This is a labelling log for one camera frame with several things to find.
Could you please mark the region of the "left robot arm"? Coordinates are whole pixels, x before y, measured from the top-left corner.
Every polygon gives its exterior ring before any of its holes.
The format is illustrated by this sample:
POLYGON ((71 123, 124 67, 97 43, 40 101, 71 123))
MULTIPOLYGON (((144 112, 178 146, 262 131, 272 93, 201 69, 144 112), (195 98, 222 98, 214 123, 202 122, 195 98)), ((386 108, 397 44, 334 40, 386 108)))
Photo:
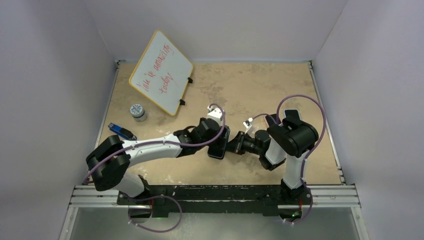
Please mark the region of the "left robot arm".
POLYGON ((106 138, 87 157, 88 173, 84 183, 93 183, 99 192, 117 190, 138 205, 151 197, 147 180, 128 169, 148 161, 194 155, 204 147, 225 153, 230 128, 211 118, 200 118, 198 125, 176 130, 148 140, 121 140, 118 135, 106 138))

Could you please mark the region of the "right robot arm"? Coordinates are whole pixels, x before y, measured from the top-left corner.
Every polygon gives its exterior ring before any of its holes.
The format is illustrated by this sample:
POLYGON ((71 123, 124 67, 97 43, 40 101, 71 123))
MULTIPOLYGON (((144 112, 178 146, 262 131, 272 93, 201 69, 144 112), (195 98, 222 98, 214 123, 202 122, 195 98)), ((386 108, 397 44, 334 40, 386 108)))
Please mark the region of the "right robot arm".
POLYGON ((239 131, 225 150, 238 155, 248 152, 258 155, 262 167, 273 171, 286 164, 281 180, 282 200, 294 203, 305 192, 304 174, 307 154, 315 147, 319 135, 315 127, 301 120, 299 112, 289 109, 278 123, 269 123, 267 129, 259 129, 254 136, 249 131, 239 131))

